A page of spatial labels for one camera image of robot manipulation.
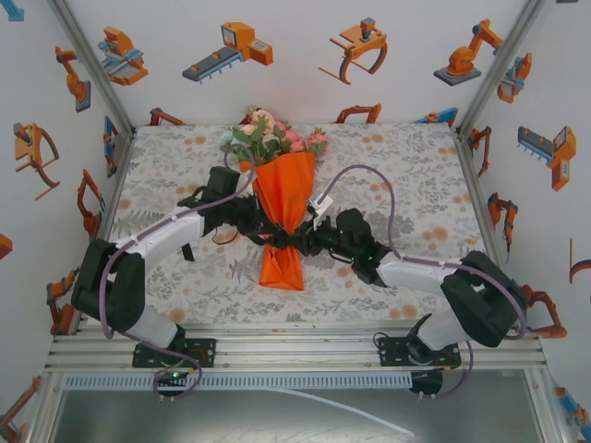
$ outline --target flower bouquet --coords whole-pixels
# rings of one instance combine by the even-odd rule
[[[220,145],[240,160],[240,168],[250,166],[246,150],[255,160],[253,189],[269,219],[293,234],[304,219],[314,186],[314,163],[328,148],[328,139],[316,128],[306,140],[287,122],[277,121],[262,109],[249,108],[249,123],[233,127],[222,135]],[[297,250],[265,245],[259,284],[278,289],[302,291],[304,279]]]

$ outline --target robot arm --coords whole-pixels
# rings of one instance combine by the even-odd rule
[[[486,281],[462,270],[462,266],[477,268],[491,276],[525,309],[525,297],[519,286],[484,254],[472,251],[462,259],[444,262],[428,257],[397,257],[373,238],[369,224],[355,209],[339,213],[336,227],[331,226],[330,217],[322,223],[319,217],[305,221],[288,241],[285,233],[265,218],[256,196],[234,198],[215,208],[199,210],[204,203],[233,194],[238,181],[236,174],[227,168],[212,168],[208,185],[196,191],[202,191],[200,198],[194,195],[179,202],[180,208],[169,218],[116,243],[101,239],[91,242],[80,268],[72,305],[100,319],[99,286],[103,271],[110,257],[132,242],[111,268],[105,297],[107,324],[161,348],[182,352],[184,330],[145,304],[146,273],[179,248],[186,259],[192,260],[188,243],[228,223],[258,244],[263,241],[259,235],[265,233],[271,236],[264,242],[277,247],[294,245],[305,255],[317,255],[326,249],[332,255],[346,257],[357,277],[367,284],[409,286],[443,294],[451,309],[423,317],[406,337],[404,352],[420,364],[432,361],[438,350],[458,341],[472,339],[485,346],[498,346],[516,320],[516,313],[505,296]],[[187,213],[187,208],[199,212]]]

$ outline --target pink flower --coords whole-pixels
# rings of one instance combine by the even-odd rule
[[[306,146],[310,147],[315,143],[322,143],[323,141],[326,141],[327,144],[329,142],[328,138],[324,134],[312,134],[308,140],[306,140]]]
[[[285,131],[285,138],[294,143],[299,141],[299,134],[297,134],[293,129],[289,129]]]
[[[254,130],[257,128],[256,125],[244,125],[240,128],[242,132],[244,132],[247,136],[252,134]]]
[[[262,118],[265,119],[265,134],[272,133],[273,132],[273,128],[275,126],[275,119],[273,118],[273,116],[271,115],[271,113],[269,113],[268,111],[265,111],[264,109],[259,109],[258,111],[255,111],[250,116],[250,122],[253,125],[258,125],[259,124],[259,120],[262,119]]]
[[[306,149],[306,145],[304,144],[304,142],[302,140],[294,141],[289,146],[290,152],[302,152],[305,149]]]

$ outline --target floral mat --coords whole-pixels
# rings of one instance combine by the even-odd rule
[[[227,126],[147,126],[139,129],[111,239],[136,233],[164,217],[181,198],[205,185],[223,164],[218,139]],[[294,125],[300,134],[313,125]],[[364,163],[394,186],[393,239],[407,254],[462,257],[484,250],[449,127],[441,125],[325,125],[329,152],[317,161],[316,196],[345,166]],[[235,158],[231,166],[237,167]],[[330,215],[358,208],[374,236],[386,241],[390,199],[380,179],[346,174],[333,188]],[[413,288],[379,288],[322,252],[302,257],[304,291],[259,286],[262,247],[224,227],[196,239],[195,262],[181,251],[147,277],[146,302],[175,322],[302,322],[417,318],[447,307],[443,296]]]

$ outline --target black bracket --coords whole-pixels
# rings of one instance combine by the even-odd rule
[[[181,353],[193,357],[201,367],[213,367],[215,361],[215,339],[185,339],[185,349]],[[164,353],[157,353],[152,349],[139,344],[133,352],[133,367],[141,368],[166,368],[176,363],[174,357]],[[176,367],[193,367],[187,360]]]
[[[382,367],[436,366],[455,369],[462,364],[457,344],[450,344],[440,351],[434,351],[431,361],[419,363],[408,352],[408,339],[406,337],[379,337],[376,342],[379,346],[380,365]]]

